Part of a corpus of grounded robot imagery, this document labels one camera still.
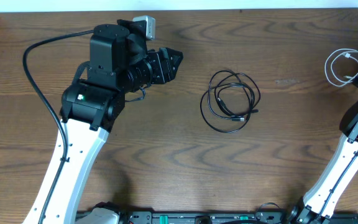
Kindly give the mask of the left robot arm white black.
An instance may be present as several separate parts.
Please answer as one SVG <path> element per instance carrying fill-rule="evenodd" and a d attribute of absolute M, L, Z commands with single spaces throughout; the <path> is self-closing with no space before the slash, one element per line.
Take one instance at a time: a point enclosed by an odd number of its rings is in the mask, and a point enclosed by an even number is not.
<path fill-rule="evenodd" d="M 126 104 L 126 94 L 172 81 L 180 51 L 150 50 L 146 21 L 120 20 L 89 30 L 90 59 L 77 68 L 52 117 L 55 150 L 26 223 L 74 223 L 90 170 Z"/>

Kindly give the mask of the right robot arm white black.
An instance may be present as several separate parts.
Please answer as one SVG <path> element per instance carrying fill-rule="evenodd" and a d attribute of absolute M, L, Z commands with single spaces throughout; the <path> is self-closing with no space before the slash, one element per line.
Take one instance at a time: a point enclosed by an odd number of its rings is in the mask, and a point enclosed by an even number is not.
<path fill-rule="evenodd" d="M 333 64 L 339 57 L 353 59 L 356 49 L 337 49 L 325 61 L 326 79 L 336 78 Z M 344 79 L 336 78 L 333 86 L 352 84 L 358 88 L 358 72 Z M 358 223 L 358 214 L 336 213 L 335 207 L 342 193 L 358 171 L 358 101 L 344 114 L 339 125 L 342 132 L 335 153 L 314 186 L 302 196 L 283 223 Z"/>

